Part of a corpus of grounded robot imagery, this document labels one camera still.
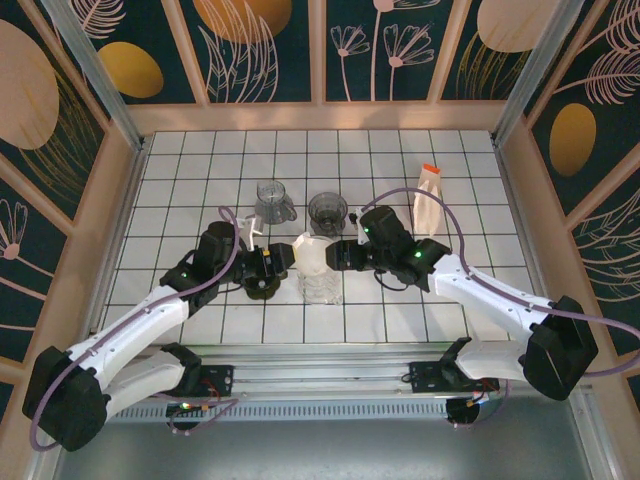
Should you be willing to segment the aluminium side rail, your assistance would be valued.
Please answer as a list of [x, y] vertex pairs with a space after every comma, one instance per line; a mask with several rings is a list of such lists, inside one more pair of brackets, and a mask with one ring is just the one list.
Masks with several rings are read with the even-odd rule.
[[132, 157], [132, 164], [127, 171], [122, 191], [115, 203], [114, 219], [109, 225], [110, 229], [106, 237], [103, 258], [89, 298], [84, 323], [79, 333], [80, 340], [85, 340], [89, 337], [95, 328], [101, 324], [102, 311], [111, 288], [118, 255], [124, 242], [125, 230], [131, 216], [147, 156], [148, 149], [140, 148]]
[[560, 226], [556, 201], [539, 155], [527, 140], [507, 142], [499, 150], [508, 187], [517, 210], [517, 224], [525, 239], [525, 257], [533, 269], [534, 291], [557, 300], [563, 290], [553, 266], [555, 227]]

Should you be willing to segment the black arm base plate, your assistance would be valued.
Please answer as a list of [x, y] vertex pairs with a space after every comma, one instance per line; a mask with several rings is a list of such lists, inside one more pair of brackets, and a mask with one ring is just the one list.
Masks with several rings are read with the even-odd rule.
[[411, 362], [401, 377], [411, 386], [413, 393], [471, 393], [499, 392], [500, 383], [495, 378], [471, 379], [456, 365], [440, 361]]
[[232, 394], [234, 367], [202, 365], [191, 394], [196, 398], [227, 398]]

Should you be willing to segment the small circuit board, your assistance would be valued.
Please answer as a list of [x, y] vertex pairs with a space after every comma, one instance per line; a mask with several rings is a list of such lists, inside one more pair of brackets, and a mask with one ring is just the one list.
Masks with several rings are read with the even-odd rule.
[[219, 402], [193, 403], [186, 401], [169, 402], [165, 409], [165, 416], [175, 417], [203, 417], [211, 414], [220, 406]]

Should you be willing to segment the white paper coffee filter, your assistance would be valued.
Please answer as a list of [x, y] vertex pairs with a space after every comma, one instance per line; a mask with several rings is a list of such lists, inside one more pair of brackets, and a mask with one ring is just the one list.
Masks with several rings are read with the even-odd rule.
[[323, 236], [312, 236], [308, 232], [299, 235], [293, 242], [294, 267], [305, 276], [317, 276], [330, 270], [326, 261], [326, 248], [333, 241]]

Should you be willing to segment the white bottle orange cap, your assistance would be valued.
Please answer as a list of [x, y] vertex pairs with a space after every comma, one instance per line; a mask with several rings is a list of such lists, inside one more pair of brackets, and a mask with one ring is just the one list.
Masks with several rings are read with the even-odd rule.
[[[439, 198], [441, 196], [440, 169], [424, 163], [419, 177], [418, 189], [424, 190]], [[437, 201], [429, 196], [416, 193], [413, 204], [415, 233], [418, 235], [434, 236], [438, 230], [442, 212], [443, 209]]]

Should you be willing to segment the light grey translucent dripper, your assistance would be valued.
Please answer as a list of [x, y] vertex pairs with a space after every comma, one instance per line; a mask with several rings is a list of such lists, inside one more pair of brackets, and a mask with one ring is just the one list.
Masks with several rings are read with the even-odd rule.
[[287, 194], [284, 184], [277, 180], [257, 182], [254, 210], [268, 225], [279, 225], [297, 219], [292, 199]]

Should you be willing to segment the dark grey dripper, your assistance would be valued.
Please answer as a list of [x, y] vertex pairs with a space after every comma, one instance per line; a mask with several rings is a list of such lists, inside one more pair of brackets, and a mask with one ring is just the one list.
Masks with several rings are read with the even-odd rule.
[[338, 237], [346, 225], [348, 205], [334, 192], [321, 192], [309, 202], [310, 225], [316, 235]]

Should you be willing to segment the aluminium corner post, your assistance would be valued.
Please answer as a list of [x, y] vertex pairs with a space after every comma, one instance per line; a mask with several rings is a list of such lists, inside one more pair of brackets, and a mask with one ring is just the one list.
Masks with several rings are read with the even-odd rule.
[[72, 8], [66, 0], [39, 0], [39, 2], [59, 29], [62, 38], [86, 73], [89, 82], [112, 120], [123, 133], [127, 143], [134, 151], [140, 152], [144, 146], [144, 137], [135, 126], [123, 98], [109, 78], [97, 51], [82, 30]]
[[550, 20], [542, 31], [540, 40], [529, 55], [515, 83], [492, 133], [493, 145], [496, 150], [501, 150], [506, 144], [518, 120], [521, 118], [524, 108], [557, 57], [566, 36], [580, 14], [583, 4], [584, 0], [560, 0], [554, 9]]

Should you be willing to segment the clear ribbed dripper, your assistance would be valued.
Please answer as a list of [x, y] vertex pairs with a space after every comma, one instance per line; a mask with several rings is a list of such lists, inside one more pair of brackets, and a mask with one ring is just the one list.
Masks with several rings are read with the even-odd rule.
[[341, 305], [342, 275], [328, 270], [318, 275], [298, 274], [298, 288], [305, 304]]

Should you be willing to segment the olive green dripper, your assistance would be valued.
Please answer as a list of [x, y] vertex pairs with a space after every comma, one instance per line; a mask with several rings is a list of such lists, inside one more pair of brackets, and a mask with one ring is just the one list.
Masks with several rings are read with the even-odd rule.
[[281, 285], [279, 276], [248, 277], [241, 281], [242, 288], [251, 300], [269, 300]]

